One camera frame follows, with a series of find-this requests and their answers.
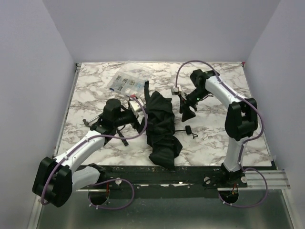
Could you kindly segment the dark green folding umbrella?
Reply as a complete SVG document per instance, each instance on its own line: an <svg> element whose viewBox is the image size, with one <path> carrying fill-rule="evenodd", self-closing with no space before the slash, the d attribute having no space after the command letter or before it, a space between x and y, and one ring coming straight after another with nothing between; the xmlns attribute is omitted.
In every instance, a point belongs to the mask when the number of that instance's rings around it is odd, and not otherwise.
<svg viewBox="0 0 305 229"><path fill-rule="evenodd" d="M174 159L183 148L175 134L175 115L172 98L163 97L158 91L149 93L149 82L144 85L146 114L146 141L152 148L149 159L158 166L175 170Z"/></svg>

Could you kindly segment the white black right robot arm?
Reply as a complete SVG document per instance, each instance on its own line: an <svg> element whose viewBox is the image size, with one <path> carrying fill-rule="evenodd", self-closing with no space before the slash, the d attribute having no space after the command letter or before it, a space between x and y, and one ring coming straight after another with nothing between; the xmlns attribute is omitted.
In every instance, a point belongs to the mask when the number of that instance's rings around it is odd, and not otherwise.
<svg viewBox="0 0 305 229"><path fill-rule="evenodd" d="M258 128L257 102L253 98L244 98L235 92L230 86L221 81L219 74L214 71L204 72L200 69L194 70L190 79L195 89L186 94L178 92L180 98L180 110L182 122L196 116L197 104L209 95L216 97L227 109L225 119L225 131L229 136L229 144L225 160L222 164L223 170L235 173L241 170L243 158L243 141L253 136Z"/></svg>

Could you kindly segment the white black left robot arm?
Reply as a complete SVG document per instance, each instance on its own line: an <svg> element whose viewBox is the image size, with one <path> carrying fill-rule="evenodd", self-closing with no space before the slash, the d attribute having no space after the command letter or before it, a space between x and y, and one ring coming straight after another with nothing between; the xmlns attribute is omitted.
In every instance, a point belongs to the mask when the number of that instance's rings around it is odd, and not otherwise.
<svg viewBox="0 0 305 229"><path fill-rule="evenodd" d="M110 140L127 141L141 136L148 124L141 99L132 95L125 108L120 100L109 99L103 112L94 119L87 134L69 150L54 158L45 157L39 164L32 191L42 205L64 205L73 191L95 185L102 178L102 168L79 166Z"/></svg>

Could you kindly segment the black rubber mallet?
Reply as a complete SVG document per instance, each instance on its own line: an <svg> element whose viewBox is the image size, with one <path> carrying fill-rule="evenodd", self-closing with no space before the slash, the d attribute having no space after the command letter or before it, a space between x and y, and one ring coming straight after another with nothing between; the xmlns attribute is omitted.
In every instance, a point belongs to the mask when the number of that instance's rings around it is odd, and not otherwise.
<svg viewBox="0 0 305 229"><path fill-rule="evenodd" d="M117 129L117 134L119 135L121 141L123 142L124 146L128 146L129 143L127 142L127 140L124 138L123 134L121 133L121 131L119 129Z"/></svg>

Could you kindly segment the clear plastic screw organizer box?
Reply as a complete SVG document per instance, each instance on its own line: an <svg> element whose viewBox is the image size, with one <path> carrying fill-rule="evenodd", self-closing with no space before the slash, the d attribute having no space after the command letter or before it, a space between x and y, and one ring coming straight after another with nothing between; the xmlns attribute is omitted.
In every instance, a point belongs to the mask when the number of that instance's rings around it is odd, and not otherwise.
<svg viewBox="0 0 305 229"><path fill-rule="evenodd" d="M118 94L131 96L144 92L145 78L137 73L117 72L107 87Z"/></svg>

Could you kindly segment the small steel claw hammer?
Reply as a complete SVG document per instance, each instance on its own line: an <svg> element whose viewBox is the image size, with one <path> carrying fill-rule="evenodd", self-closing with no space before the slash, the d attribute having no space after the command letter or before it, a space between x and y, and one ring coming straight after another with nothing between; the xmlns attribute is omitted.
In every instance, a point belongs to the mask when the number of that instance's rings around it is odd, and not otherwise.
<svg viewBox="0 0 305 229"><path fill-rule="evenodd" d="M87 119L83 119L83 124L86 126L86 127L91 127L95 122L97 122L98 120L100 119L100 116L96 116L94 117L93 119L91 120L87 120Z"/></svg>

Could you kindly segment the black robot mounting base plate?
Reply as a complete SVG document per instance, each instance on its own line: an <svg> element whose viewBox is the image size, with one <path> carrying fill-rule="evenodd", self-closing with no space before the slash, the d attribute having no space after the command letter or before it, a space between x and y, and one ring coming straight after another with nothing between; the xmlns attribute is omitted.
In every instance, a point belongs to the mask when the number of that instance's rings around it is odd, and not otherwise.
<svg viewBox="0 0 305 229"><path fill-rule="evenodd" d="M227 174L222 167L176 167L174 171L152 166L98 167L103 176L97 184L79 189L97 201L131 197L217 198L219 192L247 187L242 171Z"/></svg>

